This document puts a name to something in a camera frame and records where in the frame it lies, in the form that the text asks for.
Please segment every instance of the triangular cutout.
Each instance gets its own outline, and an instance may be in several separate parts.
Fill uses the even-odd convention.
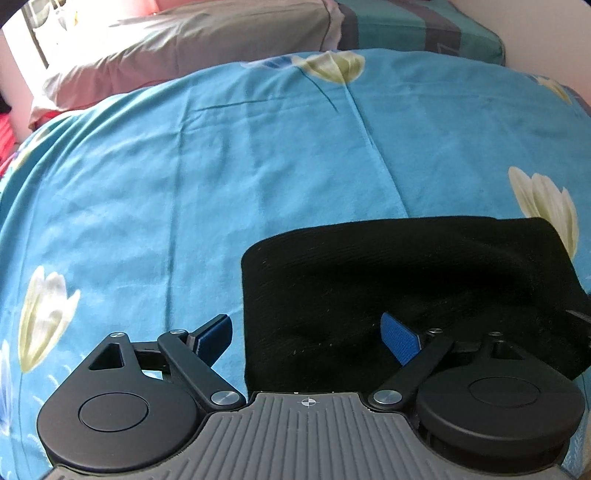
[[[89,370],[109,370],[123,367],[123,355],[118,343],[110,343],[92,362]]]

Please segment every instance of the black circular cover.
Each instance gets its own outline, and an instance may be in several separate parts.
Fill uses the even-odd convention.
[[[54,465],[115,473],[175,454],[199,420],[189,393],[144,375],[127,335],[111,335],[45,402],[37,431]]]
[[[442,441],[516,459],[563,445],[584,412],[580,390],[535,358],[489,358],[442,371],[419,388],[417,413]]]

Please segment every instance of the wall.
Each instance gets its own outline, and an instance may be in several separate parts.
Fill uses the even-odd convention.
[[[507,66],[551,77],[591,104],[591,7],[583,0],[451,0],[499,35]]]
[[[33,94],[12,56],[4,32],[0,30],[0,92],[12,107],[11,122],[19,141],[28,137],[27,128]]]

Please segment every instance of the metal screw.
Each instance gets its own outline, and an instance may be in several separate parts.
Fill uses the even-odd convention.
[[[222,390],[212,395],[212,402],[216,405],[233,405],[240,400],[240,395],[231,390]]]
[[[402,400],[402,394],[396,390],[378,390],[374,400],[382,405],[394,405]]]

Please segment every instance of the white tulip print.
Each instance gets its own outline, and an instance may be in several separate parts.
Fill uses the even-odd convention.
[[[579,222],[569,191],[563,188],[561,192],[550,178],[539,173],[529,178],[517,167],[509,168],[509,181],[523,214],[548,220],[572,260],[579,243]]]

